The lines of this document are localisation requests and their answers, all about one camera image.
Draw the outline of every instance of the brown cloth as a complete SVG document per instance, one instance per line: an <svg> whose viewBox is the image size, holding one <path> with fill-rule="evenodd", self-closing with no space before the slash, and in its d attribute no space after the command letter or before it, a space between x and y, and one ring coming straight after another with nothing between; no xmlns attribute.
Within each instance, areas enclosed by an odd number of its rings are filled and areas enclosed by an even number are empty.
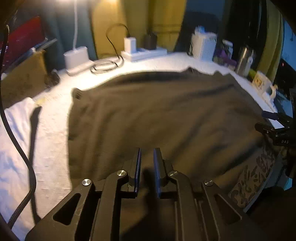
<svg viewBox="0 0 296 241"><path fill-rule="evenodd" d="M73 187L84 178L106 178L140 147L140 191L136 199L122 200L121 239L173 240L173 201L156 198L153 149L159 147L191 182L213 179L244 206L264 181L257 178L254 185L254 176L267 176L274 162L265 158L263 136L254 129L256 122L265 122L261 112L230 74L191 68L127 74L91 90L74 89L69 115Z"/></svg>

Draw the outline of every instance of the wall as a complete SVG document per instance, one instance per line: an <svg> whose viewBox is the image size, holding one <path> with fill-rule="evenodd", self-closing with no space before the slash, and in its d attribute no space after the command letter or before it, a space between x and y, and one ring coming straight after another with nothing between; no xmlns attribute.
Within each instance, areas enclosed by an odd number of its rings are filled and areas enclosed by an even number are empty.
<svg viewBox="0 0 296 241"><path fill-rule="evenodd" d="M221 21L225 0L187 0L186 11L211 13Z"/></svg>
<svg viewBox="0 0 296 241"><path fill-rule="evenodd" d="M296 36L294 34L293 41L291 41L292 29L285 21L285 40L283 46L283 52L281 57L296 70Z"/></svg>

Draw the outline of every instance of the black cable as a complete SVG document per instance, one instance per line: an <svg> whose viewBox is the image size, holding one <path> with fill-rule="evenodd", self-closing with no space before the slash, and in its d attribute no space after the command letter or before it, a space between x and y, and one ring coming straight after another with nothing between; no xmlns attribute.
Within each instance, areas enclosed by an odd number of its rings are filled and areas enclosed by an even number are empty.
<svg viewBox="0 0 296 241"><path fill-rule="evenodd" d="M1 48L1 54L0 54L0 116L1 116L3 125L7 131L8 136L10 137L12 143L14 144L15 148L17 149L17 151L19 152L19 154L21 155L21 157L23 158L24 162L26 163L26 165L29 169L29 177L30 177L30 190L29 190L28 194L25 196L25 198L18 205L18 207L16 208L16 210L14 211L14 213L12 214L12 216L10 217L10 219L7 223L9 228L12 229L15 221L17 220L17 218L19 217L19 215L21 214L21 212L23 211L25 206L28 204L28 202L30 201L30 199L32 198L32 196L36 190L36 176L35 176L34 169L33 169L32 165L30 164L26 154L24 153L24 151L20 147L19 143L17 142L15 136L13 135L13 132L12 132L12 130L8 124L8 121L6 119L6 115L5 115L3 104L2 104L1 71L2 71L3 59L4 59L6 47L7 47L7 42L8 42L8 36L9 36L9 27L8 27L8 25L6 25L6 27L4 29L4 40L3 40L3 45Z"/></svg>
<svg viewBox="0 0 296 241"><path fill-rule="evenodd" d="M128 31L128 28L127 28L127 26L125 24L123 24L123 23L115 23L115 24L111 25L106 30L106 38L111 43L111 45L112 45L112 47L113 47L113 49L115 51L115 54L118 57L118 60L117 60L117 62L116 61L109 60L109 59L100 59L100 60L95 61L95 65L90 68L90 71L93 74L101 74L101 73L109 72L109 71L114 70L116 68L120 68L124 64L123 57L117 53L117 50L116 50L114 44L111 42L111 40L108 37L109 32L114 27L125 27L126 28L126 31L127 31L126 37L129 38L131 36L130 33L129 33L129 31Z"/></svg>

